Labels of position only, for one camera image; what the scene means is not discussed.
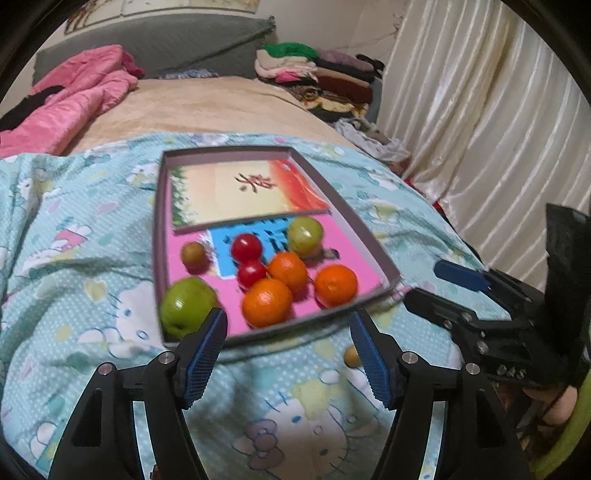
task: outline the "pillow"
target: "pillow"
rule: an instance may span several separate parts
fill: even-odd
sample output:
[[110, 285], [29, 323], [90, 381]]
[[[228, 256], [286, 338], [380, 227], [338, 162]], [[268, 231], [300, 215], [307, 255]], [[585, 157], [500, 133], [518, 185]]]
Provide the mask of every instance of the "pillow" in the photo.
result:
[[272, 17], [202, 13], [163, 14], [111, 23], [41, 50], [35, 59], [33, 84], [81, 51], [112, 44], [122, 45], [132, 55], [146, 79], [190, 69], [254, 78], [256, 51], [274, 30]]

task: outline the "metal screw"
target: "metal screw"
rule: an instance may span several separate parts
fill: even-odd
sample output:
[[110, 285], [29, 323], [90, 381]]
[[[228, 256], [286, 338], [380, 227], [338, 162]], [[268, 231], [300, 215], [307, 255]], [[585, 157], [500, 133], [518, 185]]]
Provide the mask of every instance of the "metal screw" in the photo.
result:
[[476, 348], [478, 348], [478, 351], [482, 355], [486, 355], [488, 353], [488, 345], [485, 342], [483, 342], [482, 340], [478, 340], [476, 342]]
[[470, 375], [478, 375], [480, 373], [480, 367], [476, 364], [467, 364], [466, 372], [468, 372]]
[[161, 364], [167, 365], [174, 360], [174, 353], [172, 352], [163, 352], [158, 355], [158, 362]]
[[102, 364], [99, 365], [99, 373], [101, 375], [109, 375], [113, 371], [112, 364]]
[[412, 365], [418, 362], [418, 355], [414, 352], [404, 352], [402, 354], [402, 360]]

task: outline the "poster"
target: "poster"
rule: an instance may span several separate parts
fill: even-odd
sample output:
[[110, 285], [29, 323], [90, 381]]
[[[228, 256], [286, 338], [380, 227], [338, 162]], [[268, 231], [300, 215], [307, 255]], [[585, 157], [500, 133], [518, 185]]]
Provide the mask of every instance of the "poster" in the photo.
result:
[[175, 233], [329, 210], [314, 187], [287, 160], [191, 165], [175, 168], [170, 179]]
[[119, 17], [179, 8], [256, 12], [261, 0], [89, 0], [66, 22], [65, 35]]

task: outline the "white curtain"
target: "white curtain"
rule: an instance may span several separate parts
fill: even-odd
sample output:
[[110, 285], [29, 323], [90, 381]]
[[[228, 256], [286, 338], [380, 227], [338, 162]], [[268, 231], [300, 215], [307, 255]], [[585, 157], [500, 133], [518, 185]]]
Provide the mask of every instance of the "white curtain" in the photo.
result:
[[591, 108], [500, 0], [411, 0], [378, 126], [484, 263], [544, 288], [545, 204], [589, 212]]

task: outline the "tangerine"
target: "tangerine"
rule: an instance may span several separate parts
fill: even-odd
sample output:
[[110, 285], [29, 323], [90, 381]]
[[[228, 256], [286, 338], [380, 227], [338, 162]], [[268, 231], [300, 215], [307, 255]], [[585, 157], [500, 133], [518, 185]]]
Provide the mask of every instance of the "tangerine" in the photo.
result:
[[268, 327], [287, 320], [293, 293], [274, 278], [257, 281], [242, 299], [242, 315], [252, 327]]
[[324, 267], [314, 281], [316, 299], [324, 307], [336, 307], [353, 300], [357, 289], [357, 275], [344, 265]]
[[271, 278], [283, 282], [292, 291], [298, 293], [308, 284], [306, 264], [293, 252], [280, 252], [267, 265]]

